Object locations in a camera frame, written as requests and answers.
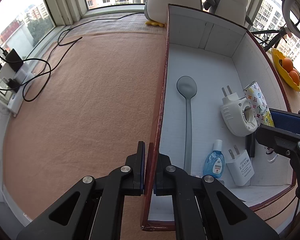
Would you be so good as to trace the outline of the blue eye drop bottle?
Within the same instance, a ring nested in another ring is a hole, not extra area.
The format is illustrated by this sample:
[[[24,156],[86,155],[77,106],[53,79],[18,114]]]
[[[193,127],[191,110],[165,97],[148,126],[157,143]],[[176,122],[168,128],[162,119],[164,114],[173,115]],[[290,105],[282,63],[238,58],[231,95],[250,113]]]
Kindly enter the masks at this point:
[[[225,165],[224,155],[222,154],[222,145],[223,142],[219,139],[215,140],[213,143],[212,152],[205,159],[203,169],[204,176],[210,175],[217,179],[221,178]]]

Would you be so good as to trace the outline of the white usb wall charger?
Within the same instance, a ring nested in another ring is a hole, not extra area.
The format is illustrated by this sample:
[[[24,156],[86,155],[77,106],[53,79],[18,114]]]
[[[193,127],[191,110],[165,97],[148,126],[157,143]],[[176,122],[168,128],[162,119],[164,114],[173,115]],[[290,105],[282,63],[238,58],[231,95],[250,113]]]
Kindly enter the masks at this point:
[[[240,152],[234,145],[235,154],[229,149],[231,159],[226,163],[236,186],[244,186],[255,174],[252,162],[246,150]]]

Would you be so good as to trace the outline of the patterned lighter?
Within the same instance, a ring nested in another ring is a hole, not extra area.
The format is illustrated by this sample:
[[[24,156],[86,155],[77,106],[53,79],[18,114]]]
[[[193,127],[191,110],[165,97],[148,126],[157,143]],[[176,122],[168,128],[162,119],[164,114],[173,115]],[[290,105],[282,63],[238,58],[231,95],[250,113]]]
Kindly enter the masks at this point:
[[[261,124],[274,127],[274,122],[265,97],[256,81],[243,89],[245,98],[248,101],[248,108],[244,110],[243,116],[247,121],[256,121],[256,128]],[[249,157],[254,158],[256,152],[256,129],[246,136],[245,144]]]

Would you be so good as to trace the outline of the white round plug-in device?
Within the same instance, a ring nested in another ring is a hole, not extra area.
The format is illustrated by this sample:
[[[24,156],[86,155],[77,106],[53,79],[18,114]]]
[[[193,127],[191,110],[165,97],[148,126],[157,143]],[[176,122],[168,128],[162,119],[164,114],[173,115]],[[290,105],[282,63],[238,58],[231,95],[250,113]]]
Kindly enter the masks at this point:
[[[250,103],[246,97],[240,98],[236,92],[232,92],[227,86],[229,93],[222,87],[224,98],[220,107],[222,118],[229,131],[237,137],[246,137],[257,129],[257,121]]]

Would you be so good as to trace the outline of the red white cardboard box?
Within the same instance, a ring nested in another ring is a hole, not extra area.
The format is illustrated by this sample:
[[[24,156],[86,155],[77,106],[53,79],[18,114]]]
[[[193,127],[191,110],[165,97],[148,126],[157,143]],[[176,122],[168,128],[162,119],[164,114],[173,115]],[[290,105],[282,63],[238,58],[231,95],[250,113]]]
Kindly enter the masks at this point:
[[[153,184],[159,154],[168,155],[174,166],[184,164],[186,107],[177,90],[180,77],[189,76],[197,84],[197,93],[191,100],[194,176],[202,176],[204,161],[215,140],[223,142],[225,157],[233,147],[245,150],[245,139],[234,136],[222,118],[223,90],[230,88],[243,97],[245,87],[257,82],[268,107],[291,110],[275,67],[246,28],[178,5],[168,6],[167,19],[165,62],[159,69],[145,174],[141,215],[145,231],[174,230],[172,198],[155,196]]]

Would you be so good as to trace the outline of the grey translucent spoon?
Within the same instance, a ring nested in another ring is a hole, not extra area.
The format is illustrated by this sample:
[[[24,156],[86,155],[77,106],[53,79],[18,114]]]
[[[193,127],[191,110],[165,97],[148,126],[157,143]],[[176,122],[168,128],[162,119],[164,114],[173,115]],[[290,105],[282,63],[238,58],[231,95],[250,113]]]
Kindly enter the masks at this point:
[[[197,94],[197,85],[193,78],[182,76],[177,81],[177,90],[185,99],[186,118],[185,118],[185,156],[184,170],[191,174],[192,164],[192,109],[191,100]]]

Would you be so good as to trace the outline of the orange fruit front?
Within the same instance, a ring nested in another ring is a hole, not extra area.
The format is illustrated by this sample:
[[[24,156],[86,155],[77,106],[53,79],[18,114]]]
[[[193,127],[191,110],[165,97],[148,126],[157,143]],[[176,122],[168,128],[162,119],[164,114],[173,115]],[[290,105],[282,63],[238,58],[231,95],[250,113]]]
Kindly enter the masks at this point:
[[[291,70],[289,72],[289,76],[291,77],[291,79],[293,80],[293,82],[299,86],[300,85],[300,75],[299,75],[299,72],[296,71],[296,70]]]

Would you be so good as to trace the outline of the orange fruit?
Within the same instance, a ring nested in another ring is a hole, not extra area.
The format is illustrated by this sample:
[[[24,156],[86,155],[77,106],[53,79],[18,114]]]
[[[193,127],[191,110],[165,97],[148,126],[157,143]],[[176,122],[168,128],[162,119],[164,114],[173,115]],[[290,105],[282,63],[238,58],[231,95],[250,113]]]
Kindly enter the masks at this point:
[[[293,70],[294,66],[292,60],[288,57],[282,59],[282,67],[286,70],[286,72],[290,72],[291,70]]]
[[[299,86],[300,85],[300,75],[299,75],[299,72],[296,71],[296,70],[291,70],[289,72],[289,76],[291,77],[291,79],[293,80],[293,82]]]

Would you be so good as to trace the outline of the orange fruit middle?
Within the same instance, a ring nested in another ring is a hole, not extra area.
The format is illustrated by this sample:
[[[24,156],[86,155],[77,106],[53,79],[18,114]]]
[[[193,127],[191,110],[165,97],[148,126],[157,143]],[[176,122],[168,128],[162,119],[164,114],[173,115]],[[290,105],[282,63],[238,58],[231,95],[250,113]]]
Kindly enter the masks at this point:
[[[294,66],[292,60],[288,57],[282,59],[282,67],[286,70],[286,72],[290,72],[291,70],[293,70]]]

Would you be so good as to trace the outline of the yellow leaf-shaped fruit tray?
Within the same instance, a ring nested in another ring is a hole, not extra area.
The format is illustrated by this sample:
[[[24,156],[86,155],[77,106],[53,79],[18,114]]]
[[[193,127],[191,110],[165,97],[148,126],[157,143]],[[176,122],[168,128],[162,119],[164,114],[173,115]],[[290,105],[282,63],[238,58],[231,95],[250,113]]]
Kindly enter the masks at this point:
[[[294,68],[292,60],[275,48],[271,50],[271,56],[277,72],[287,85],[300,92],[300,73]]]

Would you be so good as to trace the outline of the pink felt mat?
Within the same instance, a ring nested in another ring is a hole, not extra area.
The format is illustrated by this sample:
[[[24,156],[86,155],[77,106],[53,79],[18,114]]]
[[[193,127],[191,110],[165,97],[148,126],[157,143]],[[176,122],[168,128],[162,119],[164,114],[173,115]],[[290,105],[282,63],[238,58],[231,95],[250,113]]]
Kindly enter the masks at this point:
[[[50,79],[36,79],[6,129],[3,180],[6,200],[27,225],[85,176],[108,175],[146,144],[146,163],[166,30],[115,31],[76,36],[58,47]],[[291,110],[300,93],[280,77]],[[170,239],[141,227],[145,194],[127,197],[123,239]]]

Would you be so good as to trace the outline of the small plush penguin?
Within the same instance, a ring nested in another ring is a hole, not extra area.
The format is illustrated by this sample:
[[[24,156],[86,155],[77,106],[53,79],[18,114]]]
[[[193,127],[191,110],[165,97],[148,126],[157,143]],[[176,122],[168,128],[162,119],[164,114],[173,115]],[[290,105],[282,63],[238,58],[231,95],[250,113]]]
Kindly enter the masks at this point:
[[[211,14],[220,16],[231,22],[243,26],[245,23],[253,25],[250,17],[247,15],[248,0],[214,0],[215,5],[205,1],[203,8]]]

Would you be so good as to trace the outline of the white power strip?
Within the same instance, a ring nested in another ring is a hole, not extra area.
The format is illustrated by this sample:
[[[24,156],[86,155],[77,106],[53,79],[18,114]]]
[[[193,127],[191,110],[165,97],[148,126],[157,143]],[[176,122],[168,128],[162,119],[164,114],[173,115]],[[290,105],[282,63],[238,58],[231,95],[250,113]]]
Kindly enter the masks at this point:
[[[34,77],[29,65],[24,62],[21,68],[15,72],[7,63],[0,70],[0,89],[9,99],[7,108],[14,117],[18,114],[24,101],[23,93],[26,95],[33,81],[25,87],[25,83]]]

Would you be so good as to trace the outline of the black power adapter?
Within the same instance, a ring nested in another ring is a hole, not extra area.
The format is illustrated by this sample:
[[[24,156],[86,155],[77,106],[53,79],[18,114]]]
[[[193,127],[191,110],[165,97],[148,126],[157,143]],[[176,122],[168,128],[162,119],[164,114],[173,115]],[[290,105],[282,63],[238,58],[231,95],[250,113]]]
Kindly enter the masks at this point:
[[[7,63],[10,65],[10,67],[14,72],[18,72],[19,69],[24,64],[23,60],[20,58],[18,53],[15,51],[15,49],[12,49],[7,53],[7,55],[5,56],[5,60],[7,61]]]

